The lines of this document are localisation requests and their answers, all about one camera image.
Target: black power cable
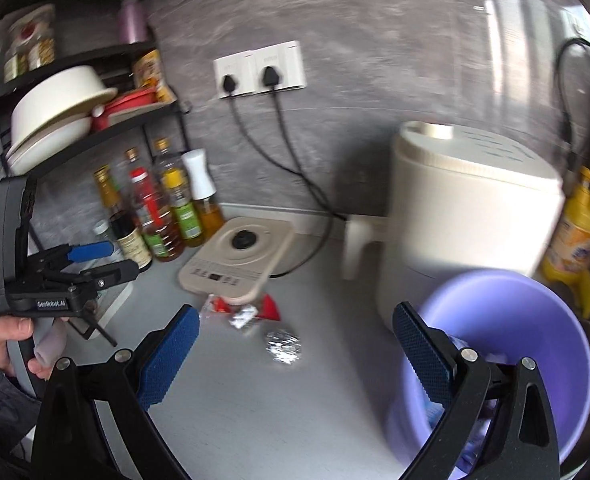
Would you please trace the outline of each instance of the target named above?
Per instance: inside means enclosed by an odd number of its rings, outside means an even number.
[[[577,145],[577,139],[575,138],[576,136],[574,133],[574,127],[572,126],[570,108],[568,106],[568,99],[566,97],[566,89],[564,88],[564,78],[562,73],[564,54],[573,45],[579,45],[584,50],[590,50],[590,42],[584,40],[584,38],[570,38],[569,40],[566,40],[557,51],[553,72],[555,89],[559,98],[560,107],[562,109],[561,137],[562,140],[568,145],[566,167],[570,171],[575,171],[577,158],[582,152],[580,147]]]
[[[248,130],[246,129],[246,126],[244,125],[241,117],[239,116],[239,111],[237,110],[237,107],[235,104],[235,96],[233,95],[233,92],[235,91],[235,88],[236,88],[236,82],[232,76],[227,75],[223,79],[222,87],[228,94],[228,102],[230,104],[231,112],[232,112],[233,118],[235,119],[235,123],[237,124],[239,131],[244,136],[244,138],[257,151],[257,153],[259,153],[265,160],[270,162],[275,167],[280,168],[280,170],[287,171],[288,173],[301,178],[303,183],[306,185],[306,188],[308,189],[310,195],[313,197],[313,199],[319,204],[319,206],[322,209],[324,209],[328,213],[328,221],[326,222],[326,227],[324,228],[324,232],[322,234],[322,237],[320,238],[320,241],[316,245],[315,249],[313,249],[313,251],[307,257],[305,257],[303,260],[301,260],[297,265],[291,267],[288,270],[285,270],[284,272],[279,272],[277,274],[270,275],[271,278],[281,278],[282,276],[286,276],[286,275],[290,274],[291,272],[293,272],[294,270],[299,269],[299,267],[303,266],[304,264],[308,263],[312,258],[314,258],[319,253],[319,251],[322,249],[322,247],[326,244],[326,242],[328,241],[328,238],[330,237],[333,219],[339,218],[341,220],[346,220],[346,217],[344,215],[341,215],[341,214],[335,212],[331,208],[328,197],[323,192],[323,190],[315,182],[310,180],[308,178],[308,176],[306,176],[306,173],[303,171],[302,165],[299,161],[299,157],[297,156],[297,153],[295,152],[293,144],[290,140],[290,136],[288,134],[288,129],[286,127],[286,123],[285,123],[284,117],[283,117],[283,111],[281,109],[281,105],[280,105],[279,99],[277,97],[277,91],[275,90],[275,86],[277,86],[279,84],[280,76],[277,74],[277,72],[275,71],[275,69],[273,67],[266,67],[266,69],[264,70],[263,81],[264,81],[264,85],[270,89],[270,94],[271,94],[272,101],[273,101],[273,104],[275,107],[275,111],[276,111],[277,117],[278,117],[278,123],[280,126],[281,136],[284,140],[284,143],[286,144],[286,147],[288,149],[288,152],[290,153],[291,158],[293,159],[293,161],[295,163],[297,170],[293,170],[292,168],[284,166],[280,162],[274,160],[250,136],[250,134],[248,133]]]

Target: purple bottle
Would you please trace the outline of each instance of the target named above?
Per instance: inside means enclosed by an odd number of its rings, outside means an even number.
[[[118,20],[122,43],[139,43],[148,39],[144,8],[139,0],[121,0]]]

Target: human hand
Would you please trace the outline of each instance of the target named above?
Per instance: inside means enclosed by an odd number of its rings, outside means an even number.
[[[6,348],[6,341],[23,341],[32,336],[34,325],[31,319],[26,317],[0,317],[0,370],[9,377],[15,377],[11,359]],[[42,366],[37,359],[28,361],[28,370],[40,379],[47,379],[52,372],[51,368]]]

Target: electrical outlet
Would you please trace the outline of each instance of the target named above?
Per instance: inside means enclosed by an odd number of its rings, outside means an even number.
[[[281,76],[281,83],[275,89],[283,90],[306,86],[299,41],[288,41],[287,43],[266,46],[253,51],[252,55],[256,70],[255,87],[257,92],[267,92],[269,90],[262,83],[264,68],[267,66],[275,67]]]
[[[219,97],[228,95],[221,85],[225,75],[231,75],[237,82],[237,88],[233,95],[254,94],[257,92],[253,54],[254,51],[246,50],[245,52],[214,60],[215,82],[217,83]]]

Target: yellow jug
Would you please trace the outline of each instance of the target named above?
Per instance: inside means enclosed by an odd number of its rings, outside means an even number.
[[[590,266],[590,170],[582,167],[581,174],[541,264],[551,282],[574,285]]]

